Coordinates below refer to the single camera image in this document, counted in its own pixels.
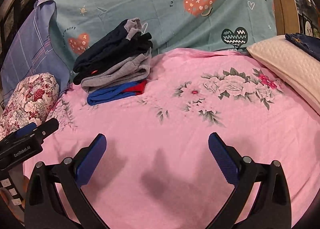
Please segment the lavender blue pillow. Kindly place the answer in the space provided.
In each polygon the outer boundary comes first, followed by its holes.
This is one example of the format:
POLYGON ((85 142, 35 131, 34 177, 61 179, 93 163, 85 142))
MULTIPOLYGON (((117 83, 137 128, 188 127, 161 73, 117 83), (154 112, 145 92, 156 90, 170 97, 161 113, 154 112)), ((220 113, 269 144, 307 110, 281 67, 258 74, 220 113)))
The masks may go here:
POLYGON ((49 22, 55 12, 53 0, 38 1, 15 35, 1 68, 4 104, 20 81, 35 74, 52 74, 60 96, 68 89, 69 69, 54 51, 49 37, 49 22))

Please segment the teal heart print sheet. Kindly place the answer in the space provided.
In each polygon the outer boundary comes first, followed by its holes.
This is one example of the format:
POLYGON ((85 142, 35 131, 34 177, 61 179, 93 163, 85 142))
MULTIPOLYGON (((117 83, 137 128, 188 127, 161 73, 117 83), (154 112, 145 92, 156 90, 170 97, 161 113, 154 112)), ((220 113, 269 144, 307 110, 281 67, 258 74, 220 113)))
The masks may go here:
POLYGON ((49 0, 49 36, 69 69, 82 51, 139 18, 153 55, 174 48, 244 49, 276 36, 273 0, 49 0))

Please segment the pink floral bedsheet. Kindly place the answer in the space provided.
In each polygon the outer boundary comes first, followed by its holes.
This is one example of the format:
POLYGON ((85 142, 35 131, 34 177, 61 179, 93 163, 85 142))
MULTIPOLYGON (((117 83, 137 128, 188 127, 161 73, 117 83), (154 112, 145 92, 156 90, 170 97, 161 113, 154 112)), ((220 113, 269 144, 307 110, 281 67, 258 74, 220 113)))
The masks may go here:
POLYGON ((293 222, 319 190, 319 115, 247 56, 176 49, 154 59, 142 95, 86 99, 78 86, 60 98, 50 114, 60 127, 24 173, 102 133, 107 150, 82 190, 111 228, 205 228, 233 189, 208 148, 214 132, 258 163, 281 163, 293 222))

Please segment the grey folded garment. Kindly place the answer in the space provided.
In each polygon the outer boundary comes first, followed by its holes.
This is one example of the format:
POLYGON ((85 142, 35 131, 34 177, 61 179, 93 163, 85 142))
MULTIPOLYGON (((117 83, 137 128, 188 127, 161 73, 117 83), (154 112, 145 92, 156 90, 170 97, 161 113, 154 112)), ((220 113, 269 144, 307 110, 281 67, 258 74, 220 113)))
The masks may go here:
POLYGON ((147 78, 151 70, 151 51, 149 48, 146 53, 129 57, 97 76, 84 78, 81 88, 86 93, 93 93, 101 88, 147 78))

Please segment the dark blue denim garment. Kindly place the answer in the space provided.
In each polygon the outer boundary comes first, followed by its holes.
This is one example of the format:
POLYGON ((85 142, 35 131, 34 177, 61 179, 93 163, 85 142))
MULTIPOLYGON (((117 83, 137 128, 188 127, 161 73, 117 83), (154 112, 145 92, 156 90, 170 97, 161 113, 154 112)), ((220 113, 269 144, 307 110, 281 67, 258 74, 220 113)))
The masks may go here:
POLYGON ((285 39, 320 61, 320 39, 300 33, 285 34, 285 39))

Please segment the blue red folded garment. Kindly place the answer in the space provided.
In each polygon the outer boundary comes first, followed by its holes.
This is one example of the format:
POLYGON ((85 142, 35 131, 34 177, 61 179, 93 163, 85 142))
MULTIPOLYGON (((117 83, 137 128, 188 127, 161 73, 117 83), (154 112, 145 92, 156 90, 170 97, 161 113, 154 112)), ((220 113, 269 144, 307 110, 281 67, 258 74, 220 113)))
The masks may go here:
POLYGON ((146 84, 147 80, 144 79, 108 88, 101 88, 88 95, 87 103, 90 106, 94 106, 131 96, 141 95, 144 93, 146 84))

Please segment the navy pant with grey cuff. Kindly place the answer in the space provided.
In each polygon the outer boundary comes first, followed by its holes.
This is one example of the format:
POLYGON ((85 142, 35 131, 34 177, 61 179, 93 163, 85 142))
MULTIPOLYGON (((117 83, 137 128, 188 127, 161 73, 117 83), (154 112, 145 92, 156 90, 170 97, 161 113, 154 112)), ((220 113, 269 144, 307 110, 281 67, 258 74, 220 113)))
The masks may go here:
POLYGON ((79 55, 74 63, 73 79, 79 85, 84 78, 106 72, 125 59, 145 54, 153 48, 150 33, 142 34, 139 18, 123 20, 116 28, 79 55))

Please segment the wooden bed frame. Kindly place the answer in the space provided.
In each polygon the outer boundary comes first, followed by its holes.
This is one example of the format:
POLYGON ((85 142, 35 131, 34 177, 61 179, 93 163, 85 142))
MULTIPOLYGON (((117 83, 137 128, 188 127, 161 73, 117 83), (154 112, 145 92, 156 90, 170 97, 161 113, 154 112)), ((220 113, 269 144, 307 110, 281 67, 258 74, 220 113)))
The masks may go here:
POLYGON ((298 33, 299 18, 295 0, 273 0, 277 35, 298 33))

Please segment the cream quilted pillow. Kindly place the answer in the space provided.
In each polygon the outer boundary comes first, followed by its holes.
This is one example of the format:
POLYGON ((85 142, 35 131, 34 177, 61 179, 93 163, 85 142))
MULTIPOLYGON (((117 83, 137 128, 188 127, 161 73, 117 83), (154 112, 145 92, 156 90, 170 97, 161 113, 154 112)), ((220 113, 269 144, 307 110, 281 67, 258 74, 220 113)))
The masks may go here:
POLYGON ((289 84, 317 113, 320 100, 319 61, 285 36, 278 35, 247 47, 250 55, 289 84))

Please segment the red floral pillow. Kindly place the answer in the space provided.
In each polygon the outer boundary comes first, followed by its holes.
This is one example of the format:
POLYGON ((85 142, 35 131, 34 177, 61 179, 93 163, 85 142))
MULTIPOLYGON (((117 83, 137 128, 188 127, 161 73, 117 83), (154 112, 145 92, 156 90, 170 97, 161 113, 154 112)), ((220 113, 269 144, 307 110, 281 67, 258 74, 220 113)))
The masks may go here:
POLYGON ((20 81, 1 114, 1 139, 30 123, 44 123, 58 96, 59 84, 50 73, 20 81))

